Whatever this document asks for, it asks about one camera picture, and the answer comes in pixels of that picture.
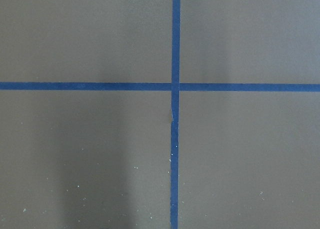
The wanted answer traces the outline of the blue tape line lengthwise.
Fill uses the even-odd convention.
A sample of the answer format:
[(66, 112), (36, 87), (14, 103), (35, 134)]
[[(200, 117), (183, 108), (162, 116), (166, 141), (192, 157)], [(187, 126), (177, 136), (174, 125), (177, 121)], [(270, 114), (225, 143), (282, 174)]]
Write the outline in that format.
[(170, 227), (178, 228), (181, 0), (172, 0)]

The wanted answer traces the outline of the blue tape line crosswise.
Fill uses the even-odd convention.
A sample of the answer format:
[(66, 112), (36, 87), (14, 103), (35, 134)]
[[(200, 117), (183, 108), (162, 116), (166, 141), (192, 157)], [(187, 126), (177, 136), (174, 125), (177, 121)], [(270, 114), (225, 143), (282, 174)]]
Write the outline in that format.
[(142, 83), (142, 82), (1, 82), (1, 90), (171, 91), (181, 92), (319, 92), (319, 84), (285, 83)]

